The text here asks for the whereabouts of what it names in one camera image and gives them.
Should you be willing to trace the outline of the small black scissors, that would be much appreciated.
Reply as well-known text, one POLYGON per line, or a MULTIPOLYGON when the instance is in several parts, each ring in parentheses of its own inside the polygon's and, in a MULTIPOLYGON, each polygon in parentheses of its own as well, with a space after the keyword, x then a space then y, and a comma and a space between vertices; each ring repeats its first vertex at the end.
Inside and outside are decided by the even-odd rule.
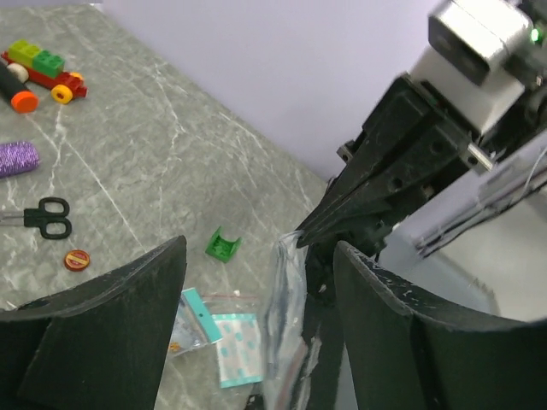
POLYGON ((25 208, 18 211, 2 211, 1 226, 25 226, 39 229, 42 238, 47 240, 67 239, 73 232, 73 226, 68 215, 69 203, 60 197, 45 197, 39 200, 36 208, 25 208), (58 212, 49 211, 48 205, 57 204, 62 207, 58 212), (63 232, 50 233, 48 226, 58 224, 64 226, 63 232))

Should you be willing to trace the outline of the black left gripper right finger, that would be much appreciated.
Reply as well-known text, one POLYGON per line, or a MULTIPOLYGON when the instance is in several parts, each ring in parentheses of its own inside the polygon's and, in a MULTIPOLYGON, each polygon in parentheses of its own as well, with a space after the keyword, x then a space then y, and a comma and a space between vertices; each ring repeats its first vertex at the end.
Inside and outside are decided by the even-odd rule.
POLYGON ((333 275, 359 408, 545 408, 544 320, 450 302, 346 242, 333 275))

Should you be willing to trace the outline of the clear plaster packet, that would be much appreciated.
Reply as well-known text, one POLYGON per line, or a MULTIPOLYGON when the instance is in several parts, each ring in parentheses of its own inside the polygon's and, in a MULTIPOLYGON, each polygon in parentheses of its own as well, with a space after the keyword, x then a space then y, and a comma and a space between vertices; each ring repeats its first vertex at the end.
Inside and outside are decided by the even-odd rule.
POLYGON ((319 343, 303 340, 307 298, 307 248, 297 246, 301 231, 281 236, 273 245, 268 295, 260 314, 262 395, 266 409, 304 409, 319 343))

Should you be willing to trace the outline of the small red balm tin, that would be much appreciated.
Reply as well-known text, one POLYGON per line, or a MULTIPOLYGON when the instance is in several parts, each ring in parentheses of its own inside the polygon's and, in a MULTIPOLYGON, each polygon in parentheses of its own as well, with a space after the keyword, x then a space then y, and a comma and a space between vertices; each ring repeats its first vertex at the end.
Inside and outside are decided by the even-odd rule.
POLYGON ((81 272, 91 264, 91 257, 82 249, 73 249, 65 254, 63 264, 71 272, 81 272))

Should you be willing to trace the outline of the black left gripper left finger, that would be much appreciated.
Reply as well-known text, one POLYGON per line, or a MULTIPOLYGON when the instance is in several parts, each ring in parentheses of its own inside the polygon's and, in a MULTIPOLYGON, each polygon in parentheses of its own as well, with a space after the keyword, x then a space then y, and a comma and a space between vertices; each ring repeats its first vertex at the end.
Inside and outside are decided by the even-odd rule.
POLYGON ((186 239, 1 313, 3 409, 151 409, 185 280, 186 239))

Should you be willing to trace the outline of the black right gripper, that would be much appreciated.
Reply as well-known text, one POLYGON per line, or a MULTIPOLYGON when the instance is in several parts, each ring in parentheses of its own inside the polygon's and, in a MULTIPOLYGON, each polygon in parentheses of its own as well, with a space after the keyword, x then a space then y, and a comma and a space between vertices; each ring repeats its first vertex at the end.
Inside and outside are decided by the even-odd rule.
POLYGON ((348 144, 347 164, 302 222, 298 247, 345 240, 365 255, 462 176, 477 134, 428 81, 396 78, 348 144))

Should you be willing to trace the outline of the blue-topped small bag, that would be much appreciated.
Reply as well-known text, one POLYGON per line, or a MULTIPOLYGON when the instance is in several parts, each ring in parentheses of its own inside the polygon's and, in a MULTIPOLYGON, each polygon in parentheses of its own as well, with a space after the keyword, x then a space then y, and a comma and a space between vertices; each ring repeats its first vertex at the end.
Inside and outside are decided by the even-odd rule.
POLYGON ((168 345, 168 358, 217 343, 221 339, 221 331, 197 290, 183 290, 168 345))

